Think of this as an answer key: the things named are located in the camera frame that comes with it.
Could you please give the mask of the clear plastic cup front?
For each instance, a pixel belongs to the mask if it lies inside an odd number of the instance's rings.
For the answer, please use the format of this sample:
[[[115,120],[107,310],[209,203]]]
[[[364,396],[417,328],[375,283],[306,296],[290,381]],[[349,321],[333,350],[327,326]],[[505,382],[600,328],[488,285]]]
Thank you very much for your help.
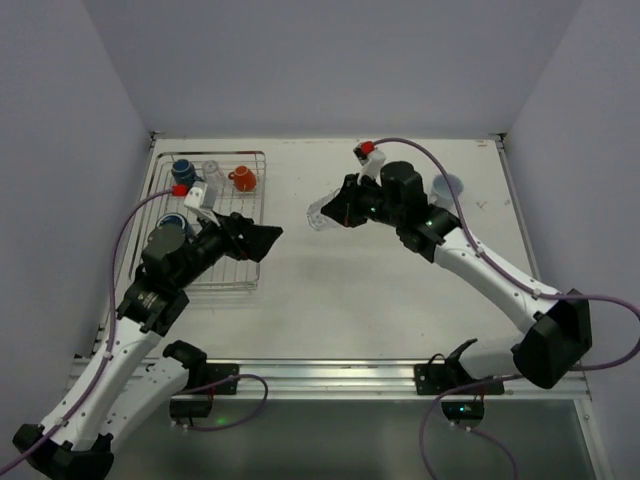
[[[306,211],[307,220],[311,228],[315,231],[326,231],[340,227],[338,222],[327,217],[321,212],[321,209],[333,200],[338,193],[339,189],[335,189],[309,205]]]

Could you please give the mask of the grey ceramic mug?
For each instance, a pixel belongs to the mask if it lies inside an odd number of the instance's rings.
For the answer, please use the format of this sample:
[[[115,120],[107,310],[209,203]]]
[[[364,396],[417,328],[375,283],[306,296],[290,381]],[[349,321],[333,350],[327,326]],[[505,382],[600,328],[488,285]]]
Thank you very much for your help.
[[[447,210],[455,208],[455,200],[464,191],[462,180],[453,175],[436,175],[431,182],[431,190],[428,194],[429,202]]]

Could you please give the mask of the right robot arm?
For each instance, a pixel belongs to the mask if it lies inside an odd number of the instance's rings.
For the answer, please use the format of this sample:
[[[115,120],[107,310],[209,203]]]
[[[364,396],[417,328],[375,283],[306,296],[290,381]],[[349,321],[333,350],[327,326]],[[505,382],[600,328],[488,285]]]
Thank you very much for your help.
[[[311,204],[307,215],[317,230],[368,221],[393,227],[405,248],[457,275],[514,323],[516,336],[469,339],[431,368],[429,377],[443,389],[498,375],[521,375],[550,389],[592,346],[587,301],[556,298],[553,288],[502,258],[497,264],[516,280],[499,275],[466,239],[459,218],[430,203],[420,174],[407,162],[385,165],[378,180],[347,175],[339,189]]]

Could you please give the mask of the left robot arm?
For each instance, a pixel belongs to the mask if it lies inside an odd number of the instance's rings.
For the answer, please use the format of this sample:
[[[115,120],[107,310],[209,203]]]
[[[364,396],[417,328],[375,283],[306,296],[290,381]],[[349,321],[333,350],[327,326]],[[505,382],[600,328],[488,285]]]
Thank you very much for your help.
[[[147,377],[130,380],[185,310],[186,287],[224,256],[260,262],[282,233],[239,213],[203,221],[195,236],[176,224],[157,226],[107,340],[54,410],[14,435],[27,462],[50,479],[105,478],[119,441],[171,395],[207,378],[206,354],[175,341]]]

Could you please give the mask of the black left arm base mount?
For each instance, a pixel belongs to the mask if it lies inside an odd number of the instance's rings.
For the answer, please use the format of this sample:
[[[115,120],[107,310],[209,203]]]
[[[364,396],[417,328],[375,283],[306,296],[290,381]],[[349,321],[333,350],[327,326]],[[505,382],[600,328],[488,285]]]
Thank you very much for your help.
[[[177,360],[189,372],[183,392],[209,395],[235,395],[237,393],[239,365],[210,363],[207,354],[199,348],[178,340],[167,345],[162,355]]]

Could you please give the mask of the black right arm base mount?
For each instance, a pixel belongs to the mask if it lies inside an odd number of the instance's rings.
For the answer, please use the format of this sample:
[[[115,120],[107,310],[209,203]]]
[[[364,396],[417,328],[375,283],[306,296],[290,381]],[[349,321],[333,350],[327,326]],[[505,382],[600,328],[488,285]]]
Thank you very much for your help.
[[[457,389],[454,395],[504,395],[502,381],[480,385],[480,381],[472,378],[461,366],[462,354],[477,342],[477,339],[467,340],[447,357],[442,353],[436,353],[426,363],[415,364],[413,380],[416,394],[440,395],[448,390]]]

